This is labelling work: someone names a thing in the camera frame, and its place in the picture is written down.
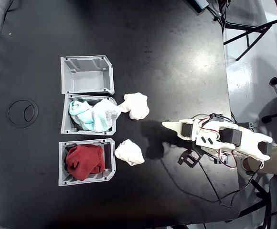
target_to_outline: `floor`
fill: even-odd
[[[277,8],[274,0],[261,1],[268,21],[277,19]],[[226,30],[224,40],[241,34],[241,31]],[[253,42],[257,34],[250,35]],[[227,79],[231,110],[238,122],[255,122],[257,131],[273,137],[277,143],[277,118],[271,123],[263,124],[260,119],[277,113],[277,85],[271,87],[269,81],[277,76],[277,24],[251,49],[241,60],[235,59],[246,49],[246,38],[238,39],[225,46]],[[271,175],[258,176],[259,184],[267,189]],[[240,187],[245,181],[239,177]],[[241,194],[242,209],[256,203],[253,189],[249,186]],[[263,222],[264,209],[230,223],[207,223],[207,229],[255,229]],[[190,229],[203,229],[203,225],[188,225]]]

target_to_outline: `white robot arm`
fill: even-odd
[[[271,137],[254,133],[232,122],[225,122],[220,117],[220,115],[211,114],[206,118],[163,122],[162,125],[176,131],[181,139],[193,141],[204,152],[219,160],[220,154],[227,153],[248,156],[261,162],[270,159]]]

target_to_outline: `cable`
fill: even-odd
[[[236,160],[235,155],[233,154],[233,150],[231,150],[231,154],[232,154],[232,157],[234,158],[234,161],[235,161],[235,166],[234,166],[234,167],[232,167],[232,166],[230,166],[230,165],[227,165],[225,162],[223,162],[223,161],[221,160],[221,158],[220,158],[221,149],[219,149],[219,151],[218,151],[217,153],[218,153],[218,159],[219,159],[219,161],[221,162],[221,164],[223,164],[224,166],[226,166],[226,167],[228,167],[228,168],[230,168],[230,169],[235,169],[235,168],[237,168],[237,160]]]
[[[206,7],[208,11],[214,16],[213,21],[218,21],[220,24],[221,28],[223,27],[223,22],[221,21],[221,14],[219,12],[215,12],[211,7],[207,6]]]
[[[200,121],[198,122],[198,127],[199,127],[200,129],[202,129],[202,130],[209,130],[209,131],[215,132],[216,135],[217,135],[216,140],[218,140],[218,139],[220,138],[220,134],[219,134],[219,132],[218,132],[217,130],[207,129],[207,128],[203,128],[203,127],[202,127],[202,125],[203,125],[205,122],[209,121],[209,120],[210,120],[210,118],[203,118],[203,119],[200,119]]]
[[[10,6],[12,5],[12,3],[13,3],[13,0],[10,0],[10,1],[9,1],[9,4],[8,4],[8,7],[6,8],[6,11],[5,11],[5,14],[4,14],[4,19],[3,19],[2,24],[5,22],[7,13],[9,12],[9,9],[10,9]]]
[[[234,119],[235,123],[238,123],[237,119],[235,118],[235,115],[233,114],[233,112],[231,111],[231,116]]]
[[[218,201],[219,201],[219,205],[224,206],[224,207],[226,207],[226,208],[231,208],[231,207],[233,206],[233,202],[234,202],[235,196],[236,196],[238,193],[240,193],[242,190],[244,190],[245,188],[247,188],[247,187],[249,186],[249,184],[251,183],[251,181],[252,181],[254,175],[260,170],[261,165],[262,165],[262,163],[261,163],[260,166],[259,166],[259,168],[257,169],[257,171],[254,172],[254,174],[251,176],[250,180],[248,181],[248,183],[247,183],[244,187],[242,187],[241,189],[239,189],[239,190],[237,190],[237,191],[230,192],[230,193],[228,193],[227,195],[225,195],[225,196],[223,197],[223,198],[226,198],[226,197],[228,197],[229,195],[231,195],[231,194],[234,193],[234,195],[232,196],[230,205],[226,205],[226,204],[223,204],[223,203],[222,203],[222,199],[223,199],[223,198],[221,199],[221,198],[219,197],[219,195],[218,195],[218,193],[217,193],[217,191],[216,191],[216,189],[215,189],[213,183],[211,182],[209,176],[207,175],[207,173],[206,173],[206,171],[205,171],[203,165],[201,164],[201,162],[198,162],[198,163],[199,163],[201,169],[203,170],[203,172],[204,172],[206,178],[208,179],[210,185],[212,186],[212,189],[214,190],[214,193],[216,194],[217,199],[218,199]]]
[[[214,116],[218,116],[218,117],[224,118],[224,119],[226,119],[226,120],[230,121],[231,123],[234,123],[234,122],[233,122],[230,118],[225,117],[225,116],[223,116],[223,115],[221,115],[221,114],[211,113],[211,115],[214,115]]]
[[[224,32],[224,29],[225,29],[225,23],[226,23],[226,10],[227,10],[227,9],[228,9],[228,0],[226,0],[225,10],[224,10],[224,13],[223,13],[223,17],[224,17],[223,32]]]
[[[210,117],[209,114],[200,113],[200,114],[196,114],[196,115],[195,115],[194,117],[192,117],[191,119],[193,119],[193,118],[195,118],[195,117],[197,117],[197,116],[208,116],[208,117]]]

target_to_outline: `black table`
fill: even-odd
[[[150,114],[122,114],[112,136],[116,146],[138,144],[146,161],[117,160],[108,182],[58,187],[58,142],[99,138],[60,134],[60,56],[87,55],[111,61],[118,104],[127,93],[148,96]],[[39,115],[16,128],[6,114],[23,97]],[[231,209],[220,206],[200,167],[177,164],[184,149],[162,145],[183,144],[162,121],[212,112],[230,108],[221,28],[209,12],[197,15],[182,0],[22,1],[0,40],[0,225],[143,228],[237,217],[239,198]],[[202,163],[221,196],[239,188],[236,170],[206,156]]]

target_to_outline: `red cloth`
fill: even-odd
[[[66,156],[68,172],[77,180],[85,180],[90,173],[101,173],[105,170],[102,153],[101,146],[92,144],[74,146]]]

